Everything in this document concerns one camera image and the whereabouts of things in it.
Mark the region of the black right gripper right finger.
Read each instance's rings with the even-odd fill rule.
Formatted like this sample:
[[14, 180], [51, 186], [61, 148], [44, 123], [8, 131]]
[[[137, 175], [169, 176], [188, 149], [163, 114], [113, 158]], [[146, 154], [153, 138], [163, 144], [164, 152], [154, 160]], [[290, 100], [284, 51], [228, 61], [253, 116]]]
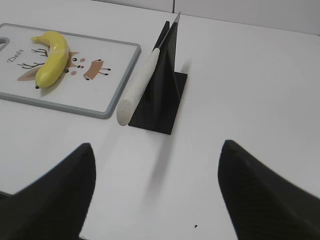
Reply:
[[237, 239], [320, 238], [320, 199], [278, 175], [233, 140], [222, 146], [217, 178]]

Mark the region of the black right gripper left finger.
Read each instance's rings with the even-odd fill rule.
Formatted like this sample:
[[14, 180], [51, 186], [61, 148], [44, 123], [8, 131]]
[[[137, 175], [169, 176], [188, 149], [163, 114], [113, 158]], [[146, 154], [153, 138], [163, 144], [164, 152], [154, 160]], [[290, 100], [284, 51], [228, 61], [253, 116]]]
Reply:
[[94, 152], [83, 143], [35, 182], [0, 195], [0, 238], [79, 240], [95, 186]]

